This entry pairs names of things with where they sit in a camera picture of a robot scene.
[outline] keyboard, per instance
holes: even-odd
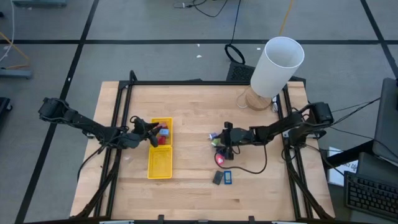
[[[345,206],[398,222],[398,186],[385,181],[344,173]]]

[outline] white cylinder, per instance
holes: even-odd
[[[278,95],[303,61],[304,50],[295,40],[272,38],[264,47],[251,77],[252,89],[262,97]]]

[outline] wooden table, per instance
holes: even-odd
[[[101,87],[94,120],[105,126],[111,124],[117,87],[118,82],[103,82]],[[268,165],[263,173],[254,175],[233,169],[232,185],[211,182],[219,169],[213,160],[215,150],[208,140],[209,133],[220,132],[225,121],[244,129],[278,121],[277,114],[271,110],[238,108],[235,99],[245,88],[133,86],[129,118],[136,115],[150,121],[154,117],[173,117],[173,177],[147,179],[148,141],[135,149],[123,150],[112,219],[156,220],[163,214],[167,220],[248,220],[250,215],[256,220],[295,220],[286,165],[280,156],[280,136],[266,146]],[[302,108],[307,104],[302,82],[289,83],[289,94],[293,107]],[[120,124],[123,103],[119,111]],[[316,140],[308,140],[307,144],[318,147]],[[88,140],[85,157],[98,147],[97,140]],[[309,190],[325,211],[334,216],[319,152],[309,147],[301,152]],[[76,215],[97,190],[103,160],[104,153],[83,168],[71,215]],[[242,146],[241,154],[233,161],[226,161],[224,166],[261,170],[264,163],[262,146]],[[299,188],[297,192],[304,217]],[[105,213],[107,199],[108,193],[105,193],[101,213]]]

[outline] yellow bin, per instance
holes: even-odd
[[[154,118],[151,123],[165,122],[169,129],[166,145],[149,148],[148,179],[170,179],[173,171],[173,119]]]

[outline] yellow cable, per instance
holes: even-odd
[[[287,16],[289,15],[290,10],[292,9],[292,5],[293,5],[293,0],[290,0],[289,9],[286,12],[286,16],[285,16],[284,22],[282,23],[282,26],[280,27],[279,35],[282,35],[282,33],[284,31],[286,20],[287,20]]]
[[[17,46],[15,46],[2,32],[0,32],[0,35],[12,46],[14,47],[18,53],[20,53],[26,60],[27,60],[27,64],[25,65],[13,65],[10,67],[7,67],[6,69],[18,69],[18,68],[24,68],[24,67],[29,67],[29,62],[30,62],[30,58],[28,56],[26,56],[26,54],[24,54],[21,50],[19,50],[19,48]]]

